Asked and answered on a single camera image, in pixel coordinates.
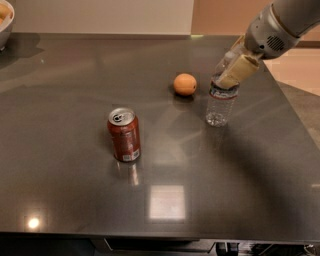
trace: can lid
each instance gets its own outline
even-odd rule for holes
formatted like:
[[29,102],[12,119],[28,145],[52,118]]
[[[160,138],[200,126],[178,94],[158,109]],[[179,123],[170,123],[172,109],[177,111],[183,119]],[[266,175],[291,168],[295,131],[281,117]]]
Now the can lid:
[[109,122],[116,126],[128,125],[134,118],[134,111],[130,108],[116,108],[109,114]]

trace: bowl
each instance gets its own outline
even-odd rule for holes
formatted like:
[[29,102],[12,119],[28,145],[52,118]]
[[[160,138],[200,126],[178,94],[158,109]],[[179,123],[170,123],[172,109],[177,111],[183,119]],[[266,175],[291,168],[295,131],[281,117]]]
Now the bowl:
[[11,11],[0,25],[0,51],[3,51],[12,31],[15,12],[13,6],[5,0],[0,0],[0,5],[5,5]]

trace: plastic bottle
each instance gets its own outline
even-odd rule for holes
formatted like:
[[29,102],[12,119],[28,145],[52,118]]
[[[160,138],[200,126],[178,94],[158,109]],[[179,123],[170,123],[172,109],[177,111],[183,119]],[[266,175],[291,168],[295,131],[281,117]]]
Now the plastic bottle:
[[235,55],[235,52],[227,52],[212,76],[206,111],[206,121],[211,126],[221,127],[227,124],[233,103],[238,96],[239,83],[229,89],[217,85],[220,75],[227,69]]

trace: table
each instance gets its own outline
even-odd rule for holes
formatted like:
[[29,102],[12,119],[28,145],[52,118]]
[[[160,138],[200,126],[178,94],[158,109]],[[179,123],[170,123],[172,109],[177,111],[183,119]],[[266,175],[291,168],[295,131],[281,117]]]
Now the table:
[[[264,64],[226,127],[204,121],[235,40],[12,34],[0,55],[1,234],[319,243],[319,150]],[[193,97],[173,92],[182,72],[197,79]],[[117,107],[139,118],[133,163],[113,157]]]

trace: soda can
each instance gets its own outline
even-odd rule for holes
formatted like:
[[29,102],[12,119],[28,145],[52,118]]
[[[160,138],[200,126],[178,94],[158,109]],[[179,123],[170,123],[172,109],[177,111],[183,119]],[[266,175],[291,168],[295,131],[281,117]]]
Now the soda can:
[[138,118],[130,108],[116,108],[109,114],[108,130],[113,142],[114,156],[130,162],[140,156]]

